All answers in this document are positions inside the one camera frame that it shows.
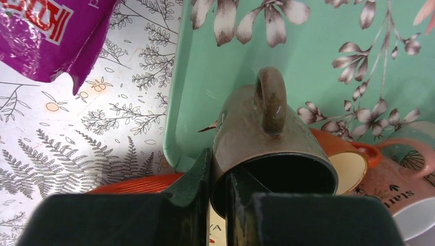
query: purple bag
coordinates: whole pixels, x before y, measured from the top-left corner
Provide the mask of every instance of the purple bag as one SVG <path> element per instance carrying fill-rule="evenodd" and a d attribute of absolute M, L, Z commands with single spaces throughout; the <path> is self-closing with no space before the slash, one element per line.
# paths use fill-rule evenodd
<path fill-rule="evenodd" d="M 0 60 L 27 78 L 89 75 L 117 0 L 0 0 Z"/>

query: logo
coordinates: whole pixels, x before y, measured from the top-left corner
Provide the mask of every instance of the logo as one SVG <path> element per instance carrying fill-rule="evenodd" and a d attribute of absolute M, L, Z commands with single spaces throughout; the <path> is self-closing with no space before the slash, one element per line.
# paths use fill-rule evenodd
<path fill-rule="evenodd" d="M 46 36 L 46 40 L 59 45 L 68 21 L 74 11 L 54 0 L 0 0 L 7 12 L 18 13 Z"/>

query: floral tablecloth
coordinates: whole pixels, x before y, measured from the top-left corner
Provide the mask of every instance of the floral tablecloth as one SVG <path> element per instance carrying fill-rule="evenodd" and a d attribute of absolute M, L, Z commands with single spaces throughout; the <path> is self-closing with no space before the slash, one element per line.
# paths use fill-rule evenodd
<path fill-rule="evenodd" d="M 163 155 L 182 0 L 122 0 L 78 95 L 0 64 L 0 245 L 56 193 L 174 172 Z"/>

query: mug opening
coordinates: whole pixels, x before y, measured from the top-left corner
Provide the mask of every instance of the mug opening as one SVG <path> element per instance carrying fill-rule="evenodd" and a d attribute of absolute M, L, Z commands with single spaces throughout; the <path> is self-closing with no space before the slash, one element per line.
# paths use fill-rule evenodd
<path fill-rule="evenodd" d="M 393 218 L 403 240 L 413 239 L 435 226 L 435 197 L 411 204 L 394 214 Z"/>
<path fill-rule="evenodd" d="M 253 158 L 243 166 L 260 183 L 274 193 L 331 194 L 337 189 L 337 173 L 330 163 L 313 155 L 275 153 Z M 214 210 L 225 217 L 225 175 L 211 194 Z"/>
<path fill-rule="evenodd" d="M 329 161 L 337 171 L 339 186 L 337 195 L 355 188 L 367 171 L 367 159 L 357 152 L 345 152 L 329 157 Z"/>

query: mug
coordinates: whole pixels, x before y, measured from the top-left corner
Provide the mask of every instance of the mug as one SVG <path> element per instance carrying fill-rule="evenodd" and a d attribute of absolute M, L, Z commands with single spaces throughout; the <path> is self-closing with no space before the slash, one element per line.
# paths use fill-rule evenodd
<path fill-rule="evenodd" d="M 310 128 L 310 131 L 337 172 L 339 179 L 337 195 L 353 190 L 361 182 L 366 174 L 369 161 L 371 166 L 375 166 L 379 162 L 373 157 L 368 158 L 363 152 L 340 137 L 313 128 Z"/>
<path fill-rule="evenodd" d="M 256 84 L 225 101 L 215 129 L 211 204 L 225 216 L 225 177 L 243 166 L 271 192 L 335 194 L 337 172 L 308 127 L 287 105 L 281 73 L 261 69 Z"/>
<path fill-rule="evenodd" d="M 352 143 L 358 149 L 365 148 Z M 435 225 L 435 189 L 423 177 L 435 170 L 435 151 L 427 144 L 410 138 L 389 138 L 374 145 L 379 150 L 396 144 L 410 145 L 424 160 L 421 170 L 400 166 L 383 156 L 375 168 L 367 170 L 351 195 L 379 199 L 393 216 L 403 240 L 410 240 Z"/>
<path fill-rule="evenodd" d="M 424 142 L 435 149 L 435 124 L 428 121 L 416 121 L 401 126 L 401 128 L 392 133 L 390 137 L 412 138 Z M 390 146 L 385 148 L 382 151 L 382 154 L 409 169 L 420 170 L 424 167 L 424 159 L 422 155 L 411 146 Z M 424 178 L 435 187 L 435 172 L 430 173 Z"/>

